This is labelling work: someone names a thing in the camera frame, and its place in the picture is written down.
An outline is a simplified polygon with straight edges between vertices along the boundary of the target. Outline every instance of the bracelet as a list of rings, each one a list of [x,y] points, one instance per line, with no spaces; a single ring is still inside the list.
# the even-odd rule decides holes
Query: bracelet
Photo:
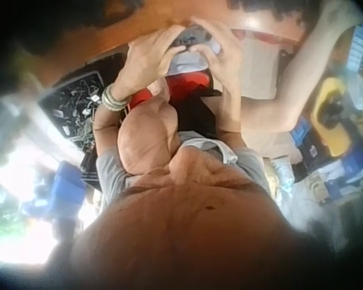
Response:
[[[108,85],[102,93],[102,103],[110,111],[119,112],[124,110],[126,105],[131,101],[132,97],[129,96],[125,101],[116,101],[111,94],[111,87],[113,84]]]

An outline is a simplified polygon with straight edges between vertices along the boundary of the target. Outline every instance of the man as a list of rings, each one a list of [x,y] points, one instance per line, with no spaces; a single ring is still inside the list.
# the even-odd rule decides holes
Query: man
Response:
[[[362,21],[361,13],[350,2],[328,2],[272,101],[241,98],[240,45],[230,29],[192,20],[221,46],[219,54],[202,45],[189,48],[205,56],[223,85],[218,103],[207,102],[216,114],[218,140],[177,132],[177,114],[168,104],[161,78],[175,54],[186,49],[170,48],[185,28],[174,25],[131,43],[125,67],[106,89],[94,121],[97,168],[108,207],[74,241],[67,257],[71,278],[81,285],[292,286],[320,258],[304,250],[307,242],[270,199],[262,159],[246,147],[241,129],[293,127],[334,43]],[[120,110],[130,95],[147,86],[154,97],[134,108],[118,132]],[[303,255],[308,256],[301,263]],[[329,264],[324,258],[318,271]],[[308,282],[316,277],[309,276]]]

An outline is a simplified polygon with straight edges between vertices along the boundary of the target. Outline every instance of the red cloth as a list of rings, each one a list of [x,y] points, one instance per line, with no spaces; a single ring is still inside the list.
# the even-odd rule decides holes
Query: red cloth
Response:
[[[193,90],[203,85],[210,85],[210,78],[204,71],[189,72],[186,74],[177,74],[175,76],[166,77],[169,93],[171,95],[170,103],[176,104],[186,98]],[[152,97],[148,89],[142,89],[132,96],[129,104],[130,109],[133,109],[139,103],[148,100]]]

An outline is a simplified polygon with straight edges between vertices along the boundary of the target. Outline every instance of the smartphone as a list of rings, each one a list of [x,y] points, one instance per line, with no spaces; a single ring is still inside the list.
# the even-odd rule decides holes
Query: smartphone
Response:
[[[173,41],[171,47],[179,47],[185,45],[187,48],[196,44],[205,44],[211,40],[212,35],[208,33],[203,27],[194,25],[185,29],[180,35]]]

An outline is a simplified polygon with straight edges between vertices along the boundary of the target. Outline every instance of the gray t-shirt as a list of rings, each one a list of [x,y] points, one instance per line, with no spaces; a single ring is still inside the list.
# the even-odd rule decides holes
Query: gray t-shirt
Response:
[[[223,164],[232,166],[243,173],[245,177],[261,186],[266,193],[269,192],[263,159],[254,150],[246,147],[232,150],[222,141],[207,139],[193,131],[179,132],[179,136],[181,147],[194,146],[211,154]],[[105,206],[140,178],[125,171],[117,146],[109,148],[98,157],[97,171]]]

